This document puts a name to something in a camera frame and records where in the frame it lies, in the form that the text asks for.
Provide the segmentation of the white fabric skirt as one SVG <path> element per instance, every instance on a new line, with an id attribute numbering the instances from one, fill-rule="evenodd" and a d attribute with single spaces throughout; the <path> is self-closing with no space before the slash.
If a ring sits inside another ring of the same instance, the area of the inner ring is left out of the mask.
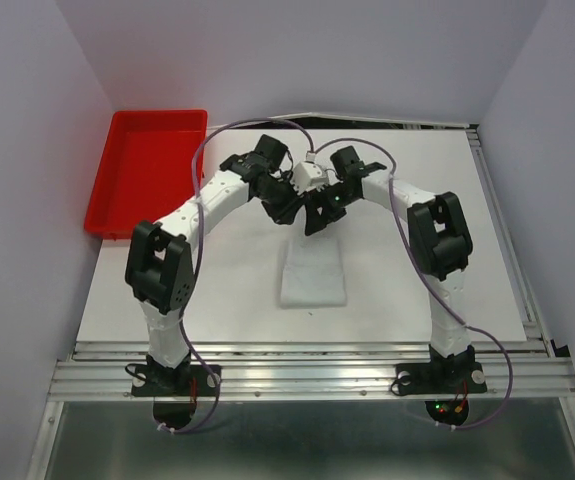
<path id="1" fill-rule="evenodd" d="M 285 245 L 278 304 L 282 309 L 345 307 L 341 243 L 335 232 L 292 236 Z"/>

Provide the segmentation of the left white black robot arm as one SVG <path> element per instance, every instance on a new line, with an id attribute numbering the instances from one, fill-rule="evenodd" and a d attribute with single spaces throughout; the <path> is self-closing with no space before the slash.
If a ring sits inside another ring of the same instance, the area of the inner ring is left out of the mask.
<path id="1" fill-rule="evenodd" d="M 145 363 L 125 368 L 133 396 L 183 395 L 195 386 L 183 316 L 195 290 L 206 236 L 253 198 L 293 206 L 298 197 L 280 170 L 289 155 L 285 144 L 263 135 L 252 151 L 223 161 L 182 206 L 134 228 L 125 281 L 143 311 L 149 351 Z"/>

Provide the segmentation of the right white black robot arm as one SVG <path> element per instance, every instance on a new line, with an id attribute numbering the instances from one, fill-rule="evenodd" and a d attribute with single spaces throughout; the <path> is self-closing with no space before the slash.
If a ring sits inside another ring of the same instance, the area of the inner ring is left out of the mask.
<path id="1" fill-rule="evenodd" d="M 305 233 L 340 220 L 346 208 L 366 200 L 394 216 L 412 267 L 429 296 L 431 336 L 426 363 L 399 363 L 390 390 L 396 396 L 484 393 L 473 375 L 481 366 L 471 328 L 461 313 L 464 273 L 473 241 L 458 196 L 430 193 L 395 177 L 396 167 L 363 162 L 352 145 L 331 156 L 336 182 L 305 195 Z"/>

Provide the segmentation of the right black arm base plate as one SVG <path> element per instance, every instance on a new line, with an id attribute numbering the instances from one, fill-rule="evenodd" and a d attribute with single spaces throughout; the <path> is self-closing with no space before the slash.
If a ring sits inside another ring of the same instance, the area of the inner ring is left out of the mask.
<path id="1" fill-rule="evenodd" d="M 476 383 L 469 367 L 451 368 L 438 363 L 400 363 L 390 391 L 396 396 L 482 394 L 488 391 L 485 381 Z"/>

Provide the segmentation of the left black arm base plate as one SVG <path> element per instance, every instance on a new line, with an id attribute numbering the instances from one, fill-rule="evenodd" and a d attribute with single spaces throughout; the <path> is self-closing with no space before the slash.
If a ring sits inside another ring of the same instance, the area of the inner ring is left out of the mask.
<path id="1" fill-rule="evenodd" d="M 215 397 L 217 387 L 199 365 L 181 364 L 176 369 L 158 365 L 129 363 L 125 372 L 131 377 L 131 395 L 154 397 Z"/>

